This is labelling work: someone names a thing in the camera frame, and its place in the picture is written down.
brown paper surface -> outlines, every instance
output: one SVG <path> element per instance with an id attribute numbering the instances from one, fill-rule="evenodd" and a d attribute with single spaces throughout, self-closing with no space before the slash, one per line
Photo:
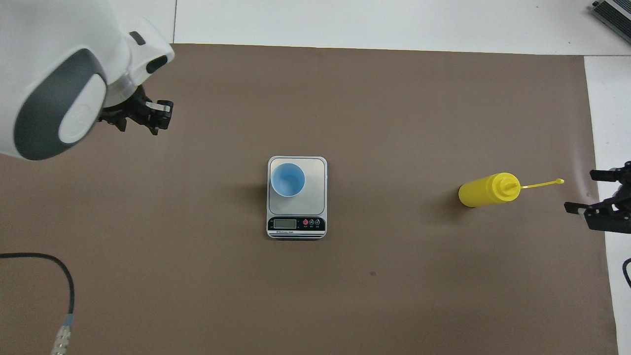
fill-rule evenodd
<path id="1" fill-rule="evenodd" d="M 76 284 L 71 354 L 616 354 L 583 59 L 175 45 L 158 137 L 0 157 L 0 251 Z M 266 164 L 329 164 L 328 233 L 267 237 Z M 496 172 L 514 202 L 467 208 Z M 46 354 L 60 270 L 0 261 L 0 353 Z"/>

yellow squeeze bottle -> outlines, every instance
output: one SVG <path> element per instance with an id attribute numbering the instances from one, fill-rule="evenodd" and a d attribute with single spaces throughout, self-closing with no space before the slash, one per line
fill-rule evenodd
<path id="1" fill-rule="evenodd" d="M 500 172 L 499 174 L 483 177 L 460 186 L 458 198 L 467 207 L 495 205 L 515 200 L 522 189 L 538 188 L 564 182 L 563 179 L 556 179 L 547 183 L 521 186 L 515 175 L 508 172 Z"/>

plastic cup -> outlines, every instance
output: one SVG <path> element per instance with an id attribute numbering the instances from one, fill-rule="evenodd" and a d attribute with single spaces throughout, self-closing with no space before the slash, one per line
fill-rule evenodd
<path id="1" fill-rule="evenodd" d="M 305 187 L 305 173 L 292 163 L 277 166 L 271 176 L 272 188 L 282 197 L 293 197 Z"/>

white table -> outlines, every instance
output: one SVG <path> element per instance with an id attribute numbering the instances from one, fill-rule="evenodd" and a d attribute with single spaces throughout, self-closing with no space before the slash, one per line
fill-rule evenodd
<path id="1" fill-rule="evenodd" d="M 631 45 L 588 13 L 591 0 L 110 2 L 119 16 L 147 17 L 175 43 L 586 56 L 596 168 L 631 160 Z M 601 198 L 616 188 L 598 184 Z M 631 236 L 606 233 L 606 248 L 618 351 L 631 355 L 631 289 L 621 271 Z"/>

digital kitchen scale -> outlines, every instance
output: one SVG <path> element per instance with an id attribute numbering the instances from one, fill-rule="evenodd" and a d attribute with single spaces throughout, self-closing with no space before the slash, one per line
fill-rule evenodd
<path id="1" fill-rule="evenodd" d="M 304 172 L 302 191 L 283 197 L 270 177 L 281 164 L 292 163 Z M 322 157 L 272 157 L 268 162 L 268 236 L 275 239 L 320 239 L 326 234 L 327 163 Z"/>

